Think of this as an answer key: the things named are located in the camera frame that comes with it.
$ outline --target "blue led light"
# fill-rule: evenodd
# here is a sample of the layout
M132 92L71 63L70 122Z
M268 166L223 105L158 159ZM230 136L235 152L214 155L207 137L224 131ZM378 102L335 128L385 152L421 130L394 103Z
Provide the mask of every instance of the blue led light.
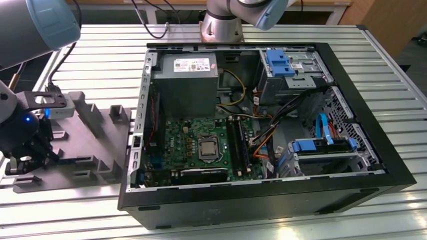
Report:
M50 118L50 116L51 116L51 109L50 108L44 109L44 114L46 114L46 117Z

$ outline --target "yellow wire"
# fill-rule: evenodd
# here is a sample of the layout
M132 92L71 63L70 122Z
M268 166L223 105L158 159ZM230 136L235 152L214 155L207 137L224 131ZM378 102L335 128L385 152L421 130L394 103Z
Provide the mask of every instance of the yellow wire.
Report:
M240 85L242 85L242 88L243 88L243 94L242 94L242 97L238 101L235 102L231 102L231 103L223 103L223 104L218 104L218 106L232 106L235 104L238 104L240 101L243 101L243 99L246 98L246 95L247 95L247 88L246 88L246 85L243 84L243 81L240 80L240 78L236 76L236 74L232 73L232 71L224 69L224 72L230 73L235 79L238 79Z

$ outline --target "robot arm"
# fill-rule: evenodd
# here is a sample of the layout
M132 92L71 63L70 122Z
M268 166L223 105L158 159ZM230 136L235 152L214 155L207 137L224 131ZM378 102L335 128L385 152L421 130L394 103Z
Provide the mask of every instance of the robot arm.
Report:
M64 0L0 0L0 71L59 51L80 38Z
M210 0L202 25L204 42L234 43L243 39L242 20L271 29L296 0Z

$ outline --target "aluminum table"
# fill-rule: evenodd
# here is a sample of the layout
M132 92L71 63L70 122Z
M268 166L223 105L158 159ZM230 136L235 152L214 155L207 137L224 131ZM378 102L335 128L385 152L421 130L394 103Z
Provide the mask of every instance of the aluminum table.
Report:
M158 34L163 31L162 25L151 28ZM14 178L2 176L6 160L0 161L0 238L427 239L427 99L371 33L342 25L278 26L267 32L244 26L243 32L247 42L330 43L418 184L343 213L147 230L118 211L119 184L16 194ZM198 25L172 26L163 40L152 39L140 25L86 25L55 84L64 93L84 91L100 109L118 104L135 108L146 44L199 41ZM52 55L35 91L47 83L64 52Z

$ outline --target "orange wire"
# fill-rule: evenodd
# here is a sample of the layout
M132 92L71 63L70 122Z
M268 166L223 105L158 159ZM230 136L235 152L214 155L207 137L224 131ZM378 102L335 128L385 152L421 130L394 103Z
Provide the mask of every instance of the orange wire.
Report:
M254 157L258 155L262 147L264 146L264 144L267 143L268 139L272 137L274 133L275 133L276 129L272 130L272 132L270 133L270 135L266 137L264 141L262 141L259 147L256 148L255 152L254 152Z
M255 158L262 158L262 159L268 159L270 160L270 157L267 155L255 155L254 156Z
M337 132L337 129L335 129L333 123L329 123L327 125L329 125L329 127L331 128L331 130L333 130L334 137L337 138L339 134L338 134L338 132Z

